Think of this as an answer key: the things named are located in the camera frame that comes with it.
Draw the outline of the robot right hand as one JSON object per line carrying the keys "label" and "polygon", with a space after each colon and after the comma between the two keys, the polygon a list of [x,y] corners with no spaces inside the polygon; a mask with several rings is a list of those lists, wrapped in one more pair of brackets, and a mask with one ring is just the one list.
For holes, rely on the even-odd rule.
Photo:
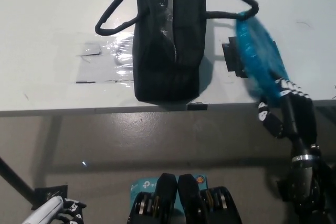
{"label": "robot right hand", "polygon": [[258,106],[258,118],[269,133],[276,138],[300,137],[306,144],[317,142],[316,117],[309,95],[295,83],[284,78],[275,81],[280,89],[283,121],[271,113],[265,100]]}

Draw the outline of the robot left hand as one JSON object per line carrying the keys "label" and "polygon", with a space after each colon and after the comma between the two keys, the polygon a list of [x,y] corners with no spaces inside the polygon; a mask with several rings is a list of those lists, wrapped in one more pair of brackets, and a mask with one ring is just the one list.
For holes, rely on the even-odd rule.
{"label": "robot left hand", "polygon": [[56,219],[66,224],[84,224],[82,210],[87,207],[86,204],[63,198],[64,207],[60,214],[56,215]]}

